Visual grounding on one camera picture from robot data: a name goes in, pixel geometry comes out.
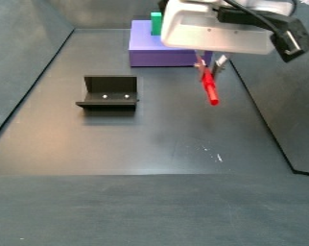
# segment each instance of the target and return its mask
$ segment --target purple block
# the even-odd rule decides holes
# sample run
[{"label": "purple block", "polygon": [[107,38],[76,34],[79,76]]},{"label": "purple block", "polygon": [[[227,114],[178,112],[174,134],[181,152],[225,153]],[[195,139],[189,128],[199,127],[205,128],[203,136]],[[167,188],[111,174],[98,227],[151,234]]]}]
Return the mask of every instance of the purple block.
[{"label": "purple block", "polygon": [[[208,64],[211,52],[204,53]],[[192,66],[195,64],[193,51],[166,47],[159,36],[151,36],[150,20],[132,20],[128,39],[130,66]]]}]

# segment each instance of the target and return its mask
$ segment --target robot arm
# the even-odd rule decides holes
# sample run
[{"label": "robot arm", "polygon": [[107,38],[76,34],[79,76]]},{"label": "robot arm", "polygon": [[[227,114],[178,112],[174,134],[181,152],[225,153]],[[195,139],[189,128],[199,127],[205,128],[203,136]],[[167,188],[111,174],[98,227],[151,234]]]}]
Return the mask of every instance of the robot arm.
[{"label": "robot arm", "polygon": [[160,41],[166,46],[267,54],[284,62],[309,51],[309,34],[291,17],[295,6],[263,0],[160,0]]}]

